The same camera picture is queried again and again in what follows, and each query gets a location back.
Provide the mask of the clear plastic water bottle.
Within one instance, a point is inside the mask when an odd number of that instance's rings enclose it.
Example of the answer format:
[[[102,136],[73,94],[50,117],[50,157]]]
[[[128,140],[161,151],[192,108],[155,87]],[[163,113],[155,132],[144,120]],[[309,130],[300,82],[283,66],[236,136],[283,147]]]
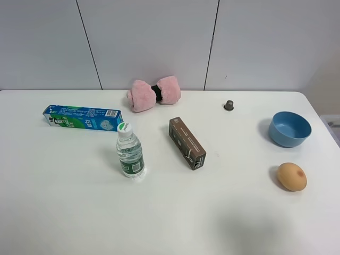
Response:
[[[141,142],[128,122],[119,124],[117,132],[116,151],[123,174],[129,178],[135,178],[141,175],[145,168]]]

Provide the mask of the brown rectangular carton box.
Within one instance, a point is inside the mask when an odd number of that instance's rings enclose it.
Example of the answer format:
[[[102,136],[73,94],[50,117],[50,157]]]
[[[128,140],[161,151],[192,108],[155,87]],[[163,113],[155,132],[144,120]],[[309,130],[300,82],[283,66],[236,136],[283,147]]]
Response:
[[[180,117],[170,119],[169,136],[193,171],[204,165],[207,153]]]

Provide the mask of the small grey coffee capsule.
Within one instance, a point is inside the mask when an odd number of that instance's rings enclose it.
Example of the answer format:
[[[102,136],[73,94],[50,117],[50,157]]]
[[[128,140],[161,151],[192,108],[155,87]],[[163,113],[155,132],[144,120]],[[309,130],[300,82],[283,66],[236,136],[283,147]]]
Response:
[[[224,105],[224,110],[232,111],[234,109],[234,102],[232,100],[228,100]]]

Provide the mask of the blue green toothpaste box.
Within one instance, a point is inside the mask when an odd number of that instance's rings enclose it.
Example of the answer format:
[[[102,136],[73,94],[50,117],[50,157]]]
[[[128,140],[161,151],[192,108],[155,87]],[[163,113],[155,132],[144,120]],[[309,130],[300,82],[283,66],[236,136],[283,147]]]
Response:
[[[43,112],[50,126],[102,131],[117,131],[123,122],[116,109],[50,105]]]

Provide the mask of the blue plastic bowl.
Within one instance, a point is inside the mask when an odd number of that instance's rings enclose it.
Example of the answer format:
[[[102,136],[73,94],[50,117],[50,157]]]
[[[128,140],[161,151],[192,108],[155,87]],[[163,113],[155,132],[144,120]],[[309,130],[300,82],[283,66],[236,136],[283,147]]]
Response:
[[[301,115],[294,112],[278,112],[268,128],[269,137],[278,145],[294,148],[311,135],[310,123]]]

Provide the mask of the brown egg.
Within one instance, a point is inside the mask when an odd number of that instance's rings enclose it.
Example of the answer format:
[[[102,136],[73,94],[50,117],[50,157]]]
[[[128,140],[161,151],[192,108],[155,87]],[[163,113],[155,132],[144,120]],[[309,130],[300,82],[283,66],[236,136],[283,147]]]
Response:
[[[294,163],[283,163],[278,167],[277,179],[289,191],[302,191],[307,186],[303,169]]]

